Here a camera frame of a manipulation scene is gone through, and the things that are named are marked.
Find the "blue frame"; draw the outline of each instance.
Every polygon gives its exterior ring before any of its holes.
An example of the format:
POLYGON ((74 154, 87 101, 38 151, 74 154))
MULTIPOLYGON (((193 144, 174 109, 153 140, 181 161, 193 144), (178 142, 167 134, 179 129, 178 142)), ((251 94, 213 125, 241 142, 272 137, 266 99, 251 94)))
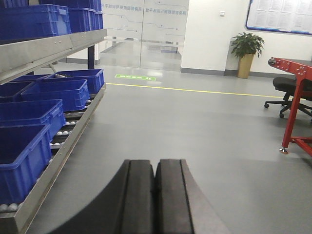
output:
POLYGON ((276 32, 276 33, 292 33, 292 34, 312 35, 312 33, 307 33, 307 32, 303 32, 303 31, 290 31, 289 32, 289 31, 282 31, 282 30, 279 30, 277 28, 262 28, 262 27, 249 27, 249 26, 247 26, 248 19, 249 19, 249 13, 250 13, 250 7, 251 7, 253 1, 254 0, 250 0, 250 2, 249 2, 248 14, 247 14, 246 23, 245 23, 245 27, 247 29, 257 30, 257 31, 276 32))

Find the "black chair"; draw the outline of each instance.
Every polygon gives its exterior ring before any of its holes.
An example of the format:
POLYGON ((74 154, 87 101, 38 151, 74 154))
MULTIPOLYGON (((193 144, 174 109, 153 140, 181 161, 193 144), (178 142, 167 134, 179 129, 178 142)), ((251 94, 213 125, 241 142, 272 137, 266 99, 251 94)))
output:
MULTIPOLYGON (((279 112, 279 117, 283 118, 284 112, 292 107, 292 101, 289 100, 290 96, 294 95, 294 92, 296 90, 296 80, 291 78, 285 78, 285 77, 276 77, 273 79, 273 85, 276 90, 285 92, 285 95, 283 97, 283 101, 266 101, 264 104, 265 108, 269 107, 269 104, 280 104, 284 106, 281 111, 279 112)), ((312 82, 309 80, 306 80, 304 83, 304 91, 312 92, 312 82)), ((306 99, 308 101, 312 101, 312 97, 305 97, 302 96, 301 98, 306 99)), ((299 104, 298 110, 306 113, 307 115, 312 117, 312 113, 309 110, 312 110, 312 107, 299 104)))

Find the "doorway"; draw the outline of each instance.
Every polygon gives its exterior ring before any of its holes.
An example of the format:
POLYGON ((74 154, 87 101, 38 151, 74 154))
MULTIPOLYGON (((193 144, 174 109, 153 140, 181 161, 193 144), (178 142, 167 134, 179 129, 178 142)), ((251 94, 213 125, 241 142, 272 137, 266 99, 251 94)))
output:
POLYGON ((105 0, 100 64, 180 71, 189 0, 105 0))

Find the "plastic crate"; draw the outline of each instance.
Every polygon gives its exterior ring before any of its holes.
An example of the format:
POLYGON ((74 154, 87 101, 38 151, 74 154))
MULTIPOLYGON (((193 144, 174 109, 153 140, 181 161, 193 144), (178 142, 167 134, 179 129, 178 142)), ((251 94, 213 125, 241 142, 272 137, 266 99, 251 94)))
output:
POLYGON ((47 74, 47 75, 24 75, 21 77, 17 77, 14 80, 11 80, 10 82, 21 82, 21 81, 40 82, 49 75, 50 74, 47 74))
POLYGON ((65 125, 62 100, 0 103, 0 126, 50 124, 49 139, 65 125))
POLYGON ((20 94, 33 84, 33 82, 9 82, 0 85, 0 102, 22 101, 20 94))
POLYGON ((89 69, 78 71, 61 71, 56 72, 46 77, 44 82, 55 82, 65 80, 80 80, 86 79, 88 81, 88 89, 90 94, 97 94, 101 87, 104 85, 104 73, 103 69, 89 69), (56 75, 65 75, 67 77, 56 78, 56 75))
POLYGON ((97 25, 97 30, 98 29, 103 29, 103 12, 98 11, 95 13, 95 20, 96 20, 96 25, 97 25))
POLYGON ((32 5, 0 9, 0 39, 34 39, 70 34, 68 7, 32 5))
POLYGON ((72 8, 90 8, 95 11, 102 10, 100 0, 39 0, 39 3, 68 6, 72 8))
POLYGON ((0 7, 20 7, 28 5, 28 0, 0 0, 0 7))
POLYGON ((82 110, 90 98, 85 79, 36 83, 21 96, 24 101, 62 99, 64 111, 82 110))
POLYGON ((21 203, 51 158, 49 125, 0 127, 0 204, 21 203))
POLYGON ((93 30, 95 10, 89 8, 68 8, 68 13, 73 33, 93 30))

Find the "green plant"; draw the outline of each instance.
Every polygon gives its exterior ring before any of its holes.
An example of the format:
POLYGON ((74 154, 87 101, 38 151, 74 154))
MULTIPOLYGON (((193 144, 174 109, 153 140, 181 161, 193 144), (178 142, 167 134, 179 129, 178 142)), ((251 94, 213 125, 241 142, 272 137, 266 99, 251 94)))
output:
POLYGON ((237 58, 242 58, 245 54, 256 54, 261 55, 264 40, 252 33, 239 33, 236 37, 232 37, 234 40, 231 41, 233 50, 231 54, 235 54, 237 58))

